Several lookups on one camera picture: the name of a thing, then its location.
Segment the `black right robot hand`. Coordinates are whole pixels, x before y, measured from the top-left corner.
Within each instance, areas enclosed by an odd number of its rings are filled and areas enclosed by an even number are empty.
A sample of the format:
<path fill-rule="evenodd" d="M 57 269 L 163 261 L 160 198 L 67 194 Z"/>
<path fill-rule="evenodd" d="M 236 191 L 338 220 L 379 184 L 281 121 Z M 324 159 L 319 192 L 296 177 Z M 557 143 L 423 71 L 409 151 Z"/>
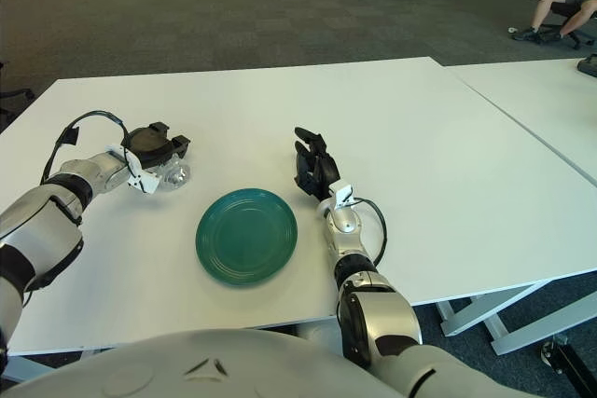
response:
<path fill-rule="evenodd" d="M 295 127 L 294 133 L 298 137 L 295 183 L 319 201 L 330 198 L 330 186 L 339 181 L 340 173 L 334 158 L 327 153 L 323 136 L 301 127 Z"/>

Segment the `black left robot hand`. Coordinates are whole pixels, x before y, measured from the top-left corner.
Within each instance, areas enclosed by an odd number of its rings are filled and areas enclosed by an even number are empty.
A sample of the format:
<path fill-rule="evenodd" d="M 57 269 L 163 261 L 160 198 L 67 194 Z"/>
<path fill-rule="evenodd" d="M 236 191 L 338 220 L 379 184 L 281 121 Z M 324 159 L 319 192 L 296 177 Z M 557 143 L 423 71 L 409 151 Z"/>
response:
<path fill-rule="evenodd" d="M 169 162 L 174 155 L 183 158 L 190 144 L 184 135 L 169 138 L 169 128 L 163 122 L 154 122 L 129 132 L 121 144 L 137 156 L 144 170 L 158 167 Z"/>

